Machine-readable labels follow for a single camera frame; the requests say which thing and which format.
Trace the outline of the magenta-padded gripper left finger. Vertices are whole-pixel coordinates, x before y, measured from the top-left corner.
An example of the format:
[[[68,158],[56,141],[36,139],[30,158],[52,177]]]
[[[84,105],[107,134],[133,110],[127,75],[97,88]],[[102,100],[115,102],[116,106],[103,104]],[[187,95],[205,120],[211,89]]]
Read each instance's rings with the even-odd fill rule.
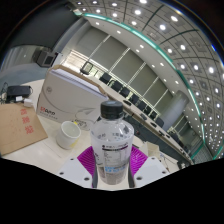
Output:
[[[88,147],[77,157],[69,158],[57,175],[84,188],[96,188],[98,174],[92,147]]]

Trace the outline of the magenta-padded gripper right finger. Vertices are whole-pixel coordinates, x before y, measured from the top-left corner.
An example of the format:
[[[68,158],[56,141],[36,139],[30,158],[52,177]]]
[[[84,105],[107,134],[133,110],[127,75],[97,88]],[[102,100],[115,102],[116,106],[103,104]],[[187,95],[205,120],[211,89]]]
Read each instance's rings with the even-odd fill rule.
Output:
[[[154,156],[148,157],[139,149],[132,147],[128,184],[130,188],[140,188],[169,175],[169,171]]]

